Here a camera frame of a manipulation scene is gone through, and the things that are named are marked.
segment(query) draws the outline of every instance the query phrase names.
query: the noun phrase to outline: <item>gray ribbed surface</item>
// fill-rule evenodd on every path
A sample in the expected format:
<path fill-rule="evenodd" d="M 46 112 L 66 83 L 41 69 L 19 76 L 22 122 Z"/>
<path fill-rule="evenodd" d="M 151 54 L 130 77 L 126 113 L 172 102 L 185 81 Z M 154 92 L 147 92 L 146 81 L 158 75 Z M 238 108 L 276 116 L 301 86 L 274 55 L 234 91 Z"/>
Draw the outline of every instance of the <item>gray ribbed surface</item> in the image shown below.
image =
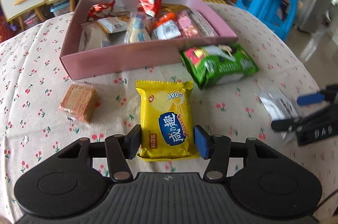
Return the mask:
<path fill-rule="evenodd" d="M 81 216 L 41 220 L 24 216 L 18 224 L 314 224 L 312 217 L 272 221 L 235 205 L 225 188 L 205 183 L 197 173 L 140 173 L 115 185 L 106 199 Z"/>

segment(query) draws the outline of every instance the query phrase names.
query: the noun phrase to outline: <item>stool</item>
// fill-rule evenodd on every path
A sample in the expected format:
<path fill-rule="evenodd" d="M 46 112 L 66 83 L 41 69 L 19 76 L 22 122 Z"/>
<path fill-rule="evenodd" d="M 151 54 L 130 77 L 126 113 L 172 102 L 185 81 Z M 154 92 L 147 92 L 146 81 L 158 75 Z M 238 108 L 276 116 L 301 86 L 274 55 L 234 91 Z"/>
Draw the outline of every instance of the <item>stool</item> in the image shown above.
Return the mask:
<path fill-rule="evenodd" d="M 291 30 L 297 12 L 298 0 L 237 0 L 236 7 L 247 10 L 256 16 L 260 21 L 267 25 L 276 33 L 281 40 L 285 41 Z M 288 8 L 286 18 L 278 17 L 277 11 L 284 4 Z"/>

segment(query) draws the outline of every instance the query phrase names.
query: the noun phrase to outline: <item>floor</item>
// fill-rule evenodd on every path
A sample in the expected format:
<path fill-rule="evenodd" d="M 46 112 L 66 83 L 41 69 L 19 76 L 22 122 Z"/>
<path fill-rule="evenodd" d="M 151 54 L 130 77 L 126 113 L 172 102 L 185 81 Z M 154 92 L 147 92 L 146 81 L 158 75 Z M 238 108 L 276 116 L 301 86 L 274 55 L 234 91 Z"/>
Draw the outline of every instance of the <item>floor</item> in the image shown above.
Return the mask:
<path fill-rule="evenodd" d="M 326 30 L 322 26 L 310 35 L 293 28 L 285 42 L 321 89 L 338 84 L 338 45 Z"/>

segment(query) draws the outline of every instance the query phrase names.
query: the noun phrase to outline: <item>tablecloth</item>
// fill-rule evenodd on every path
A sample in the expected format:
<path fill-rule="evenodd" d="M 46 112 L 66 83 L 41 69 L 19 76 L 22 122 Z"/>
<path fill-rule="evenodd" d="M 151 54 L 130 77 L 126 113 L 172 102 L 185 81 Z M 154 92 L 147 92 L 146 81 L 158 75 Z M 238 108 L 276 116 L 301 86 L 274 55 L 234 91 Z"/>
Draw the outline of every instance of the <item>tablecloth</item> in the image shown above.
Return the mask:
<path fill-rule="evenodd" d="M 270 117 L 256 95 L 260 90 L 280 88 L 290 99 L 296 99 L 317 90 L 316 82 L 290 49 L 254 16 L 228 5 L 210 7 L 235 31 L 238 42 L 255 60 L 260 72 L 204 91 L 194 84 L 190 97 L 194 123 L 210 134 L 229 136 L 232 141 L 244 142 L 253 136 L 266 142 L 312 171 L 322 182 L 324 198 L 336 187 L 336 138 L 305 147 L 298 147 L 295 141 L 286 144 L 280 134 L 272 132 Z M 58 107 L 72 80 L 59 61 L 59 53 L 71 18 L 72 13 L 55 17 L 0 45 L 0 213 L 11 221 L 21 216 L 13 188 L 23 173 L 75 139 L 103 141 L 113 134 L 127 134 L 139 124 L 140 96 L 135 80 L 191 80 L 180 63 L 79 80 L 95 86 L 100 103 L 90 125 L 68 120 Z M 320 106 L 299 111 L 306 115 Z M 128 164 L 134 175 L 139 171 L 203 174 L 208 161 L 199 158 L 144 162 L 135 158 Z M 228 175 L 242 167 L 242 159 L 231 159 Z M 94 168 L 108 175 L 105 159 L 95 159 Z M 316 216 L 332 214 L 337 201 L 338 196 L 332 198 Z"/>

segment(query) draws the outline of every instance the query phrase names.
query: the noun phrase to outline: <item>cardboard box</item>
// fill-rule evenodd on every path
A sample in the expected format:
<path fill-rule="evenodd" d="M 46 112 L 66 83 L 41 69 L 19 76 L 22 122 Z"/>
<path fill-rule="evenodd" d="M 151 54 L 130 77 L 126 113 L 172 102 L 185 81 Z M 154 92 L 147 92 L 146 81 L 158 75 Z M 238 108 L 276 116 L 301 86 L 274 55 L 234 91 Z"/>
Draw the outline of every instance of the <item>cardboard box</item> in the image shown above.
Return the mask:
<path fill-rule="evenodd" d="M 112 0 L 80 0 L 67 30 L 60 53 L 60 61 L 73 80 L 142 67 L 181 62 L 179 51 L 212 44 L 230 44 L 238 38 L 224 20 L 202 0 L 162 0 L 168 4 L 182 4 L 200 12 L 219 37 L 152 40 L 143 43 L 119 44 L 78 52 L 82 33 L 81 24 L 92 5 Z M 136 11 L 139 0 L 116 0 L 114 7 Z"/>

